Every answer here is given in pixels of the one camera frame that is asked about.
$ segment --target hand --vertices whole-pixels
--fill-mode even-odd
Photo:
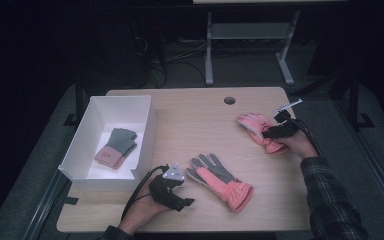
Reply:
[[[149,192],[149,179],[138,192],[137,200],[131,205],[126,216],[121,220],[118,228],[133,235],[136,230],[145,226],[160,213],[171,210],[170,208],[154,201]]]
[[[291,137],[273,139],[273,141],[288,145],[290,150],[300,156],[301,159],[319,156],[310,139],[301,130]]]

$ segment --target pink and gray glove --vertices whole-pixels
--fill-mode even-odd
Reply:
[[[240,212],[251,200],[253,187],[235,178],[214,154],[210,154],[208,158],[200,154],[199,160],[192,158],[191,164],[195,170],[187,168],[186,174],[213,191],[227,203],[230,211]]]
[[[263,132],[267,131],[273,124],[261,114],[248,113],[238,117],[237,121],[244,126],[251,138],[264,147],[266,153],[281,154],[289,150],[289,147],[282,143],[273,142],[270,138],[264,138]]]

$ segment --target finger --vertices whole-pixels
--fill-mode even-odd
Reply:
[[[209,158],[210,160],[217,166],[219,167],[222,172],[223,172],[223,175],[227,178],[227,179],[234,179],[235,177],[232,175],[232,173],[229,172],[229,170],[227,170],[226,166],[224,166],[224,164],[216,157],[216,155],[214,154],[210,154],[209,155]]]
[[[206,156],[203,154],[199,154],[199,161],[201,162],[202,165],[204,165],[206,168],[210,167],[215,167],[216,164],[212,162],[210,159],[208,159]]]
[[[188,175],[188,177],[190,177],[192,180],[194,180],[198,183],[201,183],[202,185],[208,187],[205,180],[202,179],[195,170],[192,170],[190,168],[186,168],[186,175]]]
[[[192,158],[192,160],[191,160],[191,164],[192,164],[192,166],[193,166],[195,169],[197,169],[197,168],[199,168],[199,167],[208,167],[208,166],[204,166],[204,165],[202,165],[201,161],[199,161],[199,160],[196,159],[196,158]]]

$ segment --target table top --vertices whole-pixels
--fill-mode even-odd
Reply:
[[[240,213],[232,213],[216,195],[188,177],[174,189],[195,202],[181,212],[164,213],[143,232],[289,231],[309,229],[306,188],[292,154],[269,155],[256,144],[236,118],[288,104],[282,88],[197,88],[112,90],[108,96],[151,95],[157,117],[153,166],[178,163],[182,170],[199,154],[214,153],[254,195]],[[225,98],[235,99],[232,105]],[[62,232],[99,232],[120,221],[130,192],[82,192],[71,187],[57,223]]]

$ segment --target plaid sleeve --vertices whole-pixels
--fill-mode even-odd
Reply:
[[[354,203],[326,159],[306,158],[301,162],[301,170],[314,239],[368,239]]]

